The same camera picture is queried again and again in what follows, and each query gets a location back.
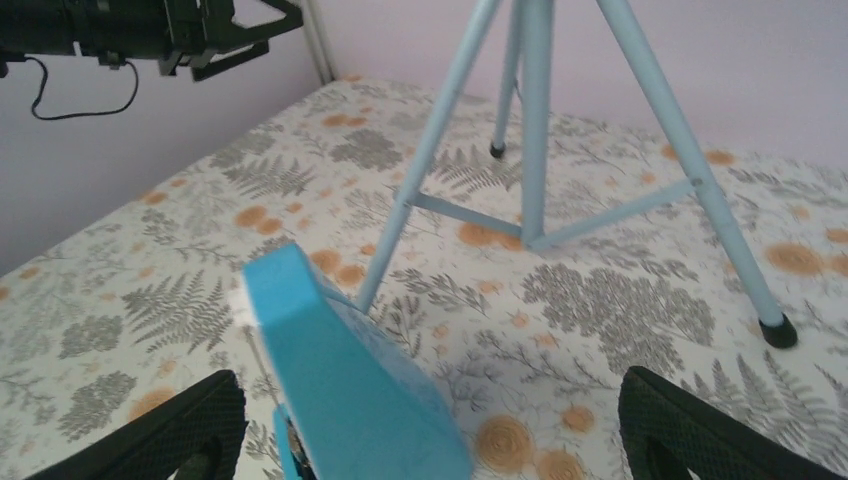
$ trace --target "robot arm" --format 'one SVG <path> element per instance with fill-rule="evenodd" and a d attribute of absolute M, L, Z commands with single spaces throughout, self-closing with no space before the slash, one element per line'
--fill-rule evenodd
<path fill-rule="evenodd" d="M 3 0 L 0 78 L 27 55 L 96 57 L 117 69 L 130 59 L 157 60 L 162 75 L 189 67 L 202 81 L 269 51 L 268 40 L 303 26 L 286 0 L 262 0 L 285 18 L 245 28 L 232 22 L 233 0 Z M 221 60 L 227 54 L 247 48 Z"/>

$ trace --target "black cable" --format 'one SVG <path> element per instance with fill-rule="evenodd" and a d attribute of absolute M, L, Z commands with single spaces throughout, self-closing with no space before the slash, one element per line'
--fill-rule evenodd
<path fill-rule="evenodd" d="M 32 102 L 32 107 L 30 107 L 30 112 L 32 112 L 32 116 L 39 119 L 39 120 L 45 120 L 45 121 L 66 120 L 66 119 L 69 119 L 69 118 L 78 118 L 78 117 L 102 117 L 102 116 L 106 116 L 106 115 L 114 115 L 116 113 L 121 113 L 124 110 L 130 108 L 130 105 L 132 105 L 132 102 L 135 100 L 135 96 L 138 93 L 138 83 L 139 83 L 138 69 L 135 68 L 135 65 L 132 62 L 130 62 L 129 60 L 126 60 L 124 62 L 124 65 L 129 65 L 130 68 L 132 68 L 133 74 L 135 76 L 135 87 L 133 88 L 132 96 L 130 96 L 130 100 L 127 102 L 126 105 L 124 105 L 123 107 L 121 107 L 117 110 L 110 110 L 110 111 L 105 111 L 105 112 L 81 112 L 81 113 L 69 113 L 69 114 L 66 114 L 66 115 L 57 115 L 55 117 L 42 117 L 41 115 L 38 114 L 38 112 L 35 111 L 35 109 L 38 108 L 38 105 L 41 104 L 41 98 L 44 96 L 44 87 L 47 86 L 47 77 L 48 77 L 47 66 L 44 65 L 44 62 L 42 62 L 41 60 L 39 60 L 35 57 L 27 56 L 27 57 L 24 57 L 24 59 L 25 60 L 32 60 L 33 62 L 37 63 L 41 67 L 41 71 L 43 72 L 43 75 L 41 76 L 41 85 L 38 87 L 38 96 L 35 97 L 35 101 Z"/>

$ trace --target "tripod leg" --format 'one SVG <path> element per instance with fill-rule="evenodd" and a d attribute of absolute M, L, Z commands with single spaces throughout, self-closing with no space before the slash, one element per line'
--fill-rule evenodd
<path fill-rule="evenodd" d="M 524 96 L 522 99 L 521 242 L 545 233 L 545 176 L 551 98 L 554 0 L 521 0 Z"/>
<path fill-rule="evenodd" d="M 760 317 L 766 341 L 777 348 L 790 348 L 798 341 L 795 328 L 781 312 L 766 284 L 739 224 L 707 164 L 680 105 L 660 68 L 645 34 L 627 0 L 598 0 L 607 23 L 621 47 L 639 86 L 680 158 L 686 176 L 695 187 L 698 201 L 707 213 L 727 256 L 733 262 L 745 291 Z"/>
<path fill-rule="evenodd" d="M 501 96 L 498 101 L 498 119 L 495 122 L 495 136 L 489 153 L 495 158 L 503 158 L 506 151 L 506 125 L 509 123 L 509 111 L 512 106 L 512 94 L 515 93 L 515 80 L 518 73 L 518 59 L 521 54 L 521 12 L 523 0 L 513 0 L 509 17 L 509 39 L 506 44 Z"/>
<path fill-rule="evenodd" d="M 365 281 L 359 290 L 356 306 L 363 313 L 368 313 L 371 304 L 374 302 L 374 297 L 377 295 L 377 290 L 380 288 L 383 276 L 389 267 L 389 261 L 400 240 L 400 235 L 409 220 L 415 197 L 420 193 L 424 177 L 430 171 L 436 149 L 444 135 L 451 115 L 453 115 L 456 101 L 462 93 L 468 74 L 474 66 L 474 61 L 477 59 L 480 47 L 489 32 L 489 27 L 499 5 L 500 0 L 480 0 L 474 7 L 459 51 L 451 63 L 447 80 L 445 80 L 433 105 L 433 111 L 427 121 L 424 134 L 418 143 L 415 158 L 412 160 L 406 178 L 395 197 L 395 202 L 386 222 L 386 228 L 380 236 L 374 259 L 371 261 Z"/>

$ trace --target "blurry blue object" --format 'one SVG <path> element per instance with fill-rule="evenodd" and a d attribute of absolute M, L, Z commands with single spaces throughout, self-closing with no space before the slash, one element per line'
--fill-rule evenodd
<path fill-rule="evenodd" d="M 320 480 L 471 477 L 470 452 L 433 382 L 297 245 L 248 264 L 243 276 L 283 389 L 281 457 L 292 450 L 290 415 Z"/>

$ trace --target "patterned fabric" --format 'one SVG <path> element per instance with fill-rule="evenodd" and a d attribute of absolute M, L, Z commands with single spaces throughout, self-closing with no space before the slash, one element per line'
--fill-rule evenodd
<path fill-rule="evenodd" d="M 264 378 L 225 301 L 244 262 L 295 240 L 355 294 L 432 92 L 348 78 L 256 127 L 0 279 L 0 479 L 77 452 L 215 369 L 248 394 L 238 478 L 279 479 Z M 510 221 L 520 118 L 463 97 L 425 190 Z M 661 135 L 553 116 L 548 229 L 682 178 Z M 435 378 L 478 479 L 624 479 L 618 386 L 643 365 L 848 473 L 848 174 L 725 150 L 708 158 L 800 330 L 768 349 L 692 199 L 543 255 L 416 211 L 373 320 Z"/>

